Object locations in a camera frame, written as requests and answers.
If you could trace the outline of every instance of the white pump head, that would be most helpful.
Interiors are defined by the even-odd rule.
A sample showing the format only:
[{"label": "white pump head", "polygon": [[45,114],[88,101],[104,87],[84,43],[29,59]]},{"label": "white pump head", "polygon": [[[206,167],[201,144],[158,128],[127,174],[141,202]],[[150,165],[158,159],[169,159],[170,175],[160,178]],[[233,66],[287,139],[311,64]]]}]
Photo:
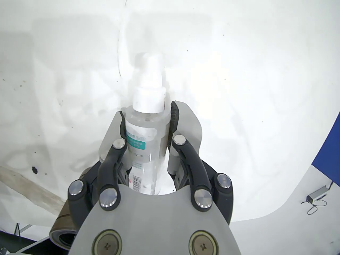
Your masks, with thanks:
[{"label": "white pump head", "polygon": [[163,86],[163,63],[160,54],[145,53],[139,86],[136,87],[132,108],[146,114],[164,111],[165,87]]}]

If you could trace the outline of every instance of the wall stain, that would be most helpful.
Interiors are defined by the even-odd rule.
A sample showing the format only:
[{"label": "wall stain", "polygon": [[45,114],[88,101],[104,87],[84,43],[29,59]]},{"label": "wall stain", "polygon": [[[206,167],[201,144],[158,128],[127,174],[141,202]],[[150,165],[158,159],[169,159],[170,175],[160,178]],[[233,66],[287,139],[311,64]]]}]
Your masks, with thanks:
[{"label": "wall stain", "polygon": [[34,174],[38,174],[38,170],[35,166],[32,166],[32,171],[33,171]]},{"label": "wall stain", "polygon": [[0,165],[0,182],[15,190],[33,204],[58,216],[65,203],[59,196],[44,189],[21,174]]}]

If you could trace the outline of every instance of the white floor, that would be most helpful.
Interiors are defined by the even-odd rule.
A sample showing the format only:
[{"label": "white floor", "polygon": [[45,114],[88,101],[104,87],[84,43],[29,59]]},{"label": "white floor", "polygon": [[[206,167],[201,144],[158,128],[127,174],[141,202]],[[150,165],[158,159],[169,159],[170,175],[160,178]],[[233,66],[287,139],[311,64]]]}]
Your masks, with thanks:
[{"label": "white floor", "polygon": [[337,255],[340,253],[340,187],[332,185],[312,215],[306,196],[330,180],[312,165],[289,199],[273,213],[230,227],[242,255]]}]

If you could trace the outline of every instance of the power adapter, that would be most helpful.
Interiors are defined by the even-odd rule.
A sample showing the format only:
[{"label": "power adapter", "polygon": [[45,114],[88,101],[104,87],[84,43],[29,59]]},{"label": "power adapter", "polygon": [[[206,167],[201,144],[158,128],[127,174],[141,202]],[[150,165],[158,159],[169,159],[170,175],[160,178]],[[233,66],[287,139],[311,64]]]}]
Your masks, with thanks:
[{"label": "power adapter", "polygon": [[310,204],[315,204],[316,201],[324,198],[327,195],[328,191],[329,189],[326,186],[323,186],[315,192],[309,194],[306,198],[306,201]]}]

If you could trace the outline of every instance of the clear plastic bottle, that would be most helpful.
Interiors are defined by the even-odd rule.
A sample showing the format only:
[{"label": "clear plastic bottle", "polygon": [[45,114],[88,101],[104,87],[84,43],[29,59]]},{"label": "clear plastic bottle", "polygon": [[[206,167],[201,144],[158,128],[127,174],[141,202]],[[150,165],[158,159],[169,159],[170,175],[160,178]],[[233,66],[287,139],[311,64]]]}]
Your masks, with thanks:
[{"label": "clear plastic bottle", "polygon": [[132,159],[129,187],[157,195],[160,169],[164,166],[170,124],[170,106],[165,104],[160,56],[145,54],[139,86],[132,106],[126,109],[125,129]]}]

